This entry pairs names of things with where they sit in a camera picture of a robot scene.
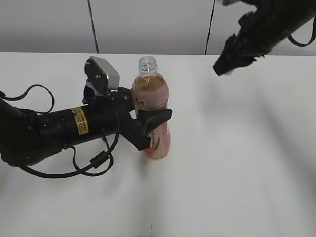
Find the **white wall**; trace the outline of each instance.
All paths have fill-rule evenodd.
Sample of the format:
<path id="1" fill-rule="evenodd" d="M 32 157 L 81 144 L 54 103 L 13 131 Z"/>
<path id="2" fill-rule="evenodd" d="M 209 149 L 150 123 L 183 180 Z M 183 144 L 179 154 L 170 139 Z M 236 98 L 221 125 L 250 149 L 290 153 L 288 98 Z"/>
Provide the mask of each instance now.
<path id="1" fill-rule="evenodd" d="M 204 54 L 213 0 L 91 0 L 100 53 Z"/>
<path id="2" fill-rule="evenodd" d="M 86 0 L 2 0 L 0 52 L 96 52 Z"/>
<path id="3" fill-rule="evenodd" d="M 90 0 L 101 53 L 204 54 L 214 0 Z M 220 54 L 238 33 L 238 19 L 255 10 L 216 0 L 208 54 Z M 294 37 L 307 42 L 312 21 Z M 3 0 L 0 52 L 95 53 L 87 0 Z M 285 40 L 271 54 L 316 55 L 316 42 Z"/>
<path id="4" fill-rule="evenodd" d="M 238 20 L 247 12 L 255 11 L 253 6 L 242 2 L 230 6 L 222 6 L 221 1 L 216 0 L 214 16 L 212 20 L 211 35 L 207 54 L 220 54 L 226 39 L 233 33 L 236 35 L 240 30 Z M 294 38 L 300 43 L 307 43 L 311 38 L 313 20 L 298 29 Z M 276 46 L 271 55 L 316 55 L 316 42 L 308 47 L 300 48 L 294 46 L 288 39 Z"/>

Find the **bottle label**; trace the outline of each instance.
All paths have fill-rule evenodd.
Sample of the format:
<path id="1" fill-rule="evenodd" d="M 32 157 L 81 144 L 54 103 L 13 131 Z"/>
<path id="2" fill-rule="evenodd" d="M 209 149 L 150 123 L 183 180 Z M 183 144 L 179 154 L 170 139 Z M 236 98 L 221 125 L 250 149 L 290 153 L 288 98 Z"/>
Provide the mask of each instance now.
<path id="1" fill-rule="evenodd" d="M 169 98 L 169 88 L 165 83 L 155 91 L 133 91 L 136 114 L 140 110 L 161 110 L 166 109 Z M 170 132 L 168 122 L 157 127 L 150 133 L 151 145 L 144 152 L 153 158 L 159 158 L 166 155 L 170 148 Z"/>

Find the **bottle cap opening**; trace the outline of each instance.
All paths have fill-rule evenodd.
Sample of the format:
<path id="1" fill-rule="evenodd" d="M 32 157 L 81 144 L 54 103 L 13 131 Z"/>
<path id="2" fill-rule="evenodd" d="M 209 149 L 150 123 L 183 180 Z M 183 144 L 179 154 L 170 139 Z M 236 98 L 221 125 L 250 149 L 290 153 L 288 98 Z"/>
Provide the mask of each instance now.
<path id="1" fill-rule="evenodd" d="M 157 72 L 156 60 L 152 56 L 144 56 L 139 60 L 139 72 L 151 74 Z"/>

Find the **pink drink bottle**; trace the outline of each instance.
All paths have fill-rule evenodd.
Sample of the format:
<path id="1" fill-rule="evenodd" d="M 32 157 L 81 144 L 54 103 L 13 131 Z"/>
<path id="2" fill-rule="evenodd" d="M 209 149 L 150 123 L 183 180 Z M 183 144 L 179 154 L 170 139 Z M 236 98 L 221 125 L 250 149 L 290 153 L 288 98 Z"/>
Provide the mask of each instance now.
<path id="1" fill-rule="evenodd" d="M 138 110 L 166 109 L 169 100 L 169 88 L 163 76 L 157 72 L 156 60 L 145 56 L 139 60 L 139 75 L 132 87 L 132 97 L 136 114 Z M 168 123 L 156 128 L 151 134 L 151 146 L 144 150 L 150 158 L 164 157 L 170 148 Z"/>

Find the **white table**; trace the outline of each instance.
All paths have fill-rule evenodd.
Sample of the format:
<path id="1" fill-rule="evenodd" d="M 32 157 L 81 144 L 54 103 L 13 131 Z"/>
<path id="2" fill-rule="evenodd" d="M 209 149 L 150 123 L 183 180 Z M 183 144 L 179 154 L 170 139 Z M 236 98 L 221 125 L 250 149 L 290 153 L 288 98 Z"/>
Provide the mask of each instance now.
<path id="1" fill-rule="evenodd" d="M 51 89 L 55 110 L 81 105 L 89 54 L 0 54 L 0 88 Z M 130 88 L 140 55 L 99 55 Z M 124 138 L 104 176 L 47 180 L 0 162 L 4 237 L 316 235 L 316 57 L 268 56 L 217 77 L 217 56 L 156 56 L 170 87 L 172 146 L 143 159 Z M 45 110 L 40 88 L 17 107 Z M 77 146 L 80 166 L 104 150 Z M 72 171 L 71 151 L 34 166 Z"/>

